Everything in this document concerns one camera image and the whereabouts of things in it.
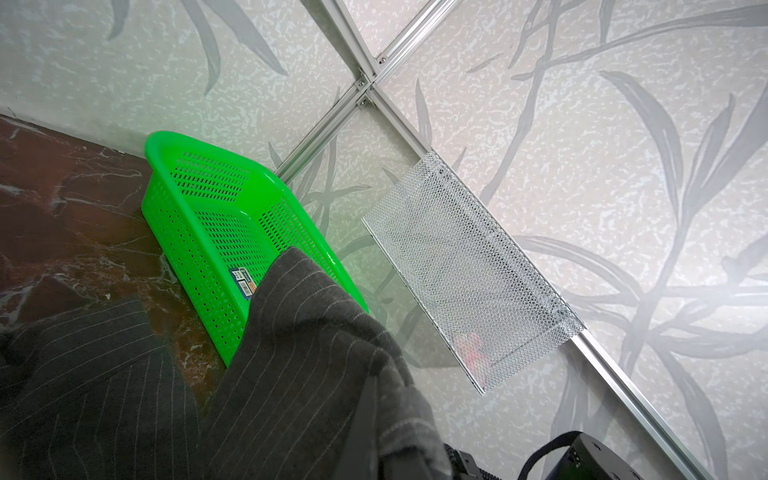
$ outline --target metal bar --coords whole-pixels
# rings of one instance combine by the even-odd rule
[[[395,106],[395,103],[387,97],[376,82],[368,88],[366,96],[371,103],[384,114],[384,118],[392,124],[395,130],[397,130],[400,136],[408,143],[408,145],[410,145],[419,158],[426,155],[426,153],[432,149],[419,131],[411,125],[411,122],[406,119],[405,115],[403,115],[397,106]]]
[[[379,56],[377,81],[384,82],[419,47],[461,0],[431,0]]]
[[[330,111],[320,119],[320,122],[304,137],[304,140],[288,154],[286,160],[277,168],[275,174],[285,183],[291,180],[304,166],[320,152],[331,139],[339,132],[339,129],[352,117],[357,104],[364,98],[365,90],[360,90],[357,84],[365,80],[361,79],[353,85],[336,102]]]
[[[713,480],[712,475],[664,421],[640,389],[588,331],[579,333],[571,341],[685,478]]]
[[[381,68],[379,61],[371,55],[368,45],[362,39],[360,31],[357,29],[349,10],[346,9],[343,0],[320,0],[323,3],[330,20],[336,26],[346,47],[351,51],[359,71],[355,71],[355,76],[365,75],[372,80],[379,74]]]

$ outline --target product label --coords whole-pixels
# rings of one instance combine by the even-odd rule
[[[244,266],[240,268],[230,268],[230,275],[234,279],[237,286],[240,288],[240,292],[243,294],[246,300],[250,300],[254,292],[256,292],[256,284],[253,282],[248,269]]]

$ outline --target green plastic basket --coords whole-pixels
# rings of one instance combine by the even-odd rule
[[[168,131],[151,134],[145,152],[154,172],[141,210],[227,366],[248,318],[248,293],[291,246],[368,310],[293,193],[265,167]]]

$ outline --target white mesh basket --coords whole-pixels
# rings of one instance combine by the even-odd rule
[[[362,221],[481,395],[584,329],[435,152]]]

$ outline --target brown marble tile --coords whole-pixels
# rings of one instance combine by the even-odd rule
[[[137,294],[204,405],[224,364],[141,214],[151,173],[0,116],[0,325]]]

